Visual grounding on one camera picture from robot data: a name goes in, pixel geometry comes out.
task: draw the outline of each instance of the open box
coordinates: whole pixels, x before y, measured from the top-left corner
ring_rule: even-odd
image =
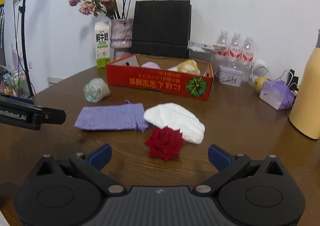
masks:
[[[191,98],[207,100],[213,70],[209,62],[196,61],[201,75],[169,71],[186,59],[131,54],[107,63],[107,80],[110,85],[158,90]],[[141,68],[146,62],[157,63],[159,69]]]

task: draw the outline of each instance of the red rose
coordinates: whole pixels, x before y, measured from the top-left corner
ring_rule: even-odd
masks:
[[[184,143],[180,130],[169,127],[154,128],[151,137],[145,142],[149,147],[148,156],[162,158],[166,162],[170,158],[180,158],[179,152]]]

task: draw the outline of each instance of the wooden table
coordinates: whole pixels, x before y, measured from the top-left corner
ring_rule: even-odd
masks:
[[[276,111],[261,101],[252,87],[231,87],[214,82],[209,100],[201,101],[150,90],[111,86],[111,96],[88,103],[83,86],[92,78],[105,79],[105,69],[92,68],[50,87],[36,96],[35,104],[65,110],[66,122],[43,125],[30,131],[0,124],[0,210],[11,226],[20,225],[13,198],[43,154],[57,159],[76,152],[88,153],[103,143],[112,146],[113,156],[103,172],[130,188],[132,185],[190,185],[216,173],[207,150],[217,144],[230,153],[245,153],[252,159],[279,156],[305,198],[306,209],[299,226],[320,225],[320,144],[300,134],[288,121],[289,111]],[[200,145],[186,144],[182,162],[148,158],[143,144],[151,134],[136,131],[85,132],[74,128],[84,106],[143,103],[145,109],[174,102],[194,113],[205,125]]]

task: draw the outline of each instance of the purple drawstring bag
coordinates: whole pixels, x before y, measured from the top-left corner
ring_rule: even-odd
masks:
[[[144,132],[148,122],[143,118],[142,103],[115,106],[84,107],[75,123],[83,130],[139,130]]]
[[[282,80],[265,81],[260,92],[260,99],[276,110],[291,108],[295,97]]]

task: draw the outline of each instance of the black pole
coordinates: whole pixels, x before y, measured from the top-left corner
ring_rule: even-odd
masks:
[[[27,55],[26,55],[26,41],[24,36],[24,19],[25,19],[25,11],[26,11],[26,0],[22,0],[22,6],[19,7],[19,11],[21,12],[21,45],[22,45],[22,57],[23,57],[23,64],[24,64],[24,71],[26,74],[26,80],[28,83],[29,93],[30,96],[33,96],[33,90],[31,87],[31,81],[29,76],[29,69],[27,63]]]

